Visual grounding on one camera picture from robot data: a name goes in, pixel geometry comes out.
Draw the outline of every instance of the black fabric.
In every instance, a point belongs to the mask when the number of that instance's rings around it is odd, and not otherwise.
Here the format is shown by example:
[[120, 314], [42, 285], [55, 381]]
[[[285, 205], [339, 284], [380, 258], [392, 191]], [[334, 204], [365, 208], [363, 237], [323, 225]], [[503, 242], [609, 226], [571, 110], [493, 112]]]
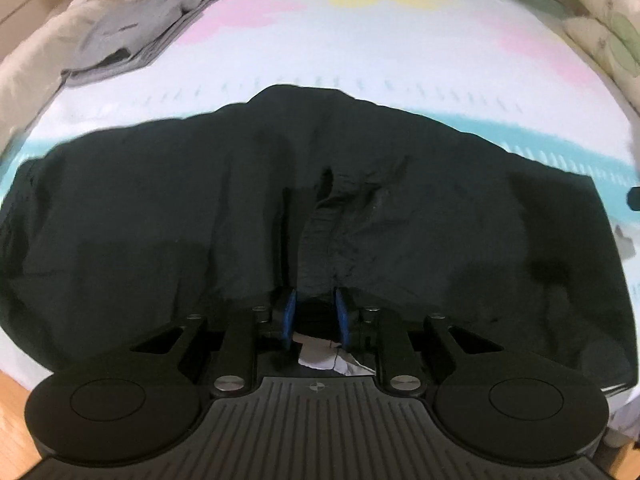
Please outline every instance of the black fabric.
[[88, 134], [25, 163], [0, 221], [0, 324], [53, 370], [194, 310], [343, 285], [601, 386], [636, 382], [590, 178], [338, 91], [277, 86]]

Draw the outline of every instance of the bed sheet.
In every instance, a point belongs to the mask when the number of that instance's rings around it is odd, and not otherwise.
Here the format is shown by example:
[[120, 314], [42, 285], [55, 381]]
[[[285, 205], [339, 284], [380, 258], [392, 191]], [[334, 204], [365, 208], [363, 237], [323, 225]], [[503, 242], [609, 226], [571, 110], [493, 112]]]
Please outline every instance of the bed sheet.
[[220, 0], [151, 66], [63, 89], [7, 153], [0, 196], [27, 158], [92, 130], [217, 110], [273, 84], [340, 89], [592, 176], [640, 316], [640, 217], [626, 206], [640, 120], [554, 32], [562, 12], [551, 0]]

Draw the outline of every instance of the pillow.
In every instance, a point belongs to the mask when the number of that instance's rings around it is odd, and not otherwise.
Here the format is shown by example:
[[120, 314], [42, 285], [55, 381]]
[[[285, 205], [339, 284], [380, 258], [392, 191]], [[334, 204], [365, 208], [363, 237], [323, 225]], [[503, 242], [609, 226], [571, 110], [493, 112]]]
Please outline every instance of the pillow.
[[53, 97], [61, 70], [106, 11], [114, 5], [91, 0], [51, 18], [0, 62], [0, 152]]
[[580, 0], [640, 61], [640, 0]]
[[564, 30], [618, 85], [640, 111], [640, 64], [620, 38], [594, 18], [569, 18]]

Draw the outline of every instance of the gray cloth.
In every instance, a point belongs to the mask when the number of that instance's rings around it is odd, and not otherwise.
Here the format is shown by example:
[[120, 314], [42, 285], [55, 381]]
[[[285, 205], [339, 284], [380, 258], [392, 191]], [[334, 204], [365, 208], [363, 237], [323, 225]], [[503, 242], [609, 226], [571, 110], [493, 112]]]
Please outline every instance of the gray cloth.
[[69, 66], [66, 85], [101, 81], [142, 68], [162, 51], [213, 0], [134, 0], [94, 25]]

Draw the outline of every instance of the ribbed black surface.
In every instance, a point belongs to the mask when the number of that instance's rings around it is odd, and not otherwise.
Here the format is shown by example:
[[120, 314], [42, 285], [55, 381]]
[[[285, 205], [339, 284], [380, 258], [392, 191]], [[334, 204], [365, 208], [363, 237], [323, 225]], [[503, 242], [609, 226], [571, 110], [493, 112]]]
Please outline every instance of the ribbed black surface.
[[453, 444], [418, 400], [371, 378], [266, 379], [213, 404], [171, 451], [136, 465], [84, 468], [49, 458], [27, 480], [596, 480], [586, 458], [546, 468], [504, 466]]

